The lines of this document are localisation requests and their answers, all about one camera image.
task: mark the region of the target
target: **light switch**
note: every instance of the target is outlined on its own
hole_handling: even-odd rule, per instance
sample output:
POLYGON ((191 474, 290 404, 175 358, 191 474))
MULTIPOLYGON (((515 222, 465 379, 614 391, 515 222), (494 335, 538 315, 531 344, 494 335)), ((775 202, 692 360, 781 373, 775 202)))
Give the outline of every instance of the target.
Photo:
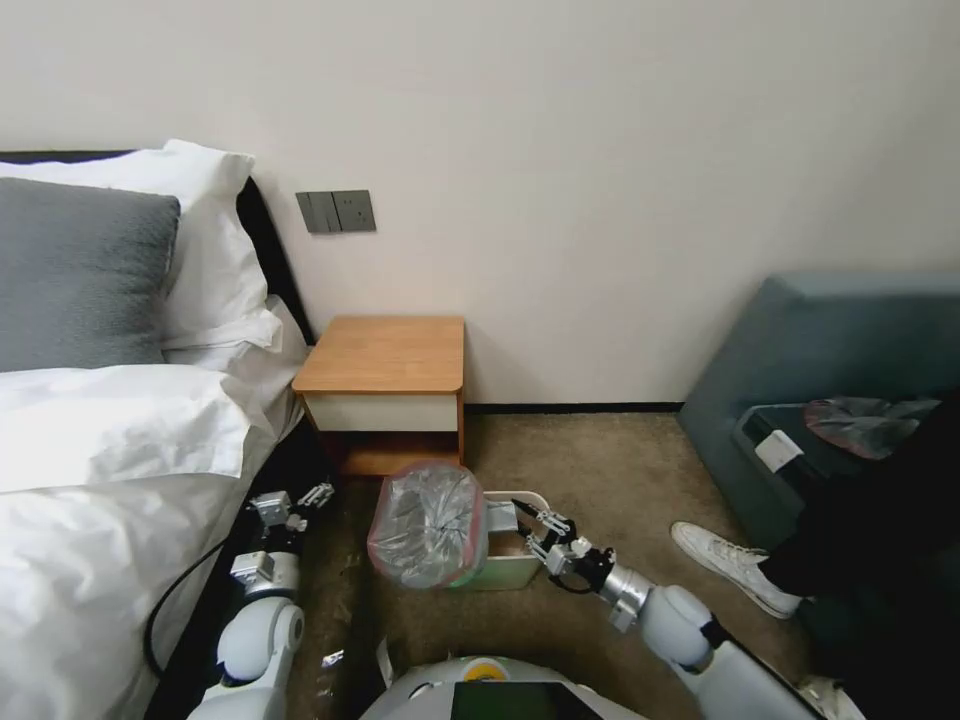
POLYGON ((297 193, 303 222, 311 235, 341 232, 340 218, 331 192, 297 193))
POLYGON ((342 232, 373 232, 377 229, 369 190, 335 190, 333 202, 342 232))

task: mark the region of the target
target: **carpet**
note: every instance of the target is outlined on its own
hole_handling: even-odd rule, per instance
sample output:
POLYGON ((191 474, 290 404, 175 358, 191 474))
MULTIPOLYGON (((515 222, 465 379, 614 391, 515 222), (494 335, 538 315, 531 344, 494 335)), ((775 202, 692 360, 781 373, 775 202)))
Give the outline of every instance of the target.
MULTIPOLYGON (((485 490, 540 493, 594 544, 616 548, 621 564, 692 591, 789 681, 806 672, 795 622, 766 615, 670 539, 670 524, 689 520, 743 540, 673 415, 481 415, 468 417, 466 438, 467 464, 485 490)), ((400 674, 451 655, 508 656, 549 666, 651 720, 698 717, 639 636, 607 623, 602 601, 563 593, 543 572, 524 590, 486 593, 413 592, 375 575, 364 541, 378 488, 345 482, 308 538, 307 625, 288 718, 358 717, 382 691, 374 649, 383 637, 400 674)))

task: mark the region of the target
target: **wooden nightstand top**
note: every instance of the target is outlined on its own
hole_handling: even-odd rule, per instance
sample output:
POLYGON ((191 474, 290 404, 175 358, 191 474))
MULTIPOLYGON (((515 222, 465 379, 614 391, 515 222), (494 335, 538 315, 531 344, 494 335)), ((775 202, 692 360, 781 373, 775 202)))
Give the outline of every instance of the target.
POLYGON ((338 315, 293 381, 298 393, 455 393, 463 318, 338 315))

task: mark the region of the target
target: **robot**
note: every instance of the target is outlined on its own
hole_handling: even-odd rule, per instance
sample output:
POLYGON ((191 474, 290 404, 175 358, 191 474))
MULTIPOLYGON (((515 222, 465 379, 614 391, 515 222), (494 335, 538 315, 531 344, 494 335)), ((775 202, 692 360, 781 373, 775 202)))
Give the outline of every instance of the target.
POLYGON ((286 491, 251 501, 260 515, 260 548, 237 555, 230 574, 243 586, 245 605, 217 644, 220 682, 209 688, 188 720, 283 720, 293 656, 303 638, 303 611, 294 604, 305 516, 333 496, 321 483, 296 503, 286 491))
MULTIPOLYGON (((311 502, 327 493, 318 492, 311 502)), ((298 503, 310 498, 310 494, 298 503)), ((285 494, 258 498, 264 523, 302 532, 285 494)), ((514 501, 536 518, 542 536, 521 525, 527 547, 550 581, 567 592, 595 594, 612 606, 621 633, 637 631, 693 694, 708 720, 809 720, 819 713, 775 671, 738 643, 693 594, 653 584, 617 563, 553 512, 514 501), (581 587, 568 583, 578 577, 581 587)), ((223 679, 207 690, 190 720, 282 720, 284 690, 303 634, 303 613, 292 601, 296 555, 286 550, 241 555, 233 574, 251 597, 220 638, 223 679)), ((642 720, 636 713, 547 668, 507 658, 452 659, 414 668, 388 688, 361 720, 642 720)))
MULTIPOLYGON (((610 604, 610 624, 621 633, 638 631, 693 694, 705 718, 821 717, 783 678, 734 640, 693 594, 676 585, 654 585, 618 564, 612 548, 594 547, 562 515, 517 500, 514 504, 546 529, 542 537, 523 526, 520 532, 546 566, 551 582, 567 592, 599 595, 610 604), (578 576, 585 585, 572 587, 567 576, 578 576)), ((361 720, 481 717, 640 719, 553 670, 506 658, 464 658, 414 668, 390 685, 361 720)))

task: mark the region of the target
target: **sneaker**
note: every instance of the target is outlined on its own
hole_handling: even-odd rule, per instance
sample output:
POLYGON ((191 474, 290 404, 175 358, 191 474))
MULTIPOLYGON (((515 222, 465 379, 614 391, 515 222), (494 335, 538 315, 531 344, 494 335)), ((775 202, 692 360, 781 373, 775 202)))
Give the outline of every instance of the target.
POLYGON ((673 541, 698 563, 734 582, 747 597, 780 620, 793 615, 802 598, 783 592, 757 567, 767 554, 734 545, 719 535, 692 523, 676 522, 670 528, 673 541))
POLYGON ((856 703, 832 678, 811 675, 800 684, 797 692, 827 720, 867 720, 856 703))

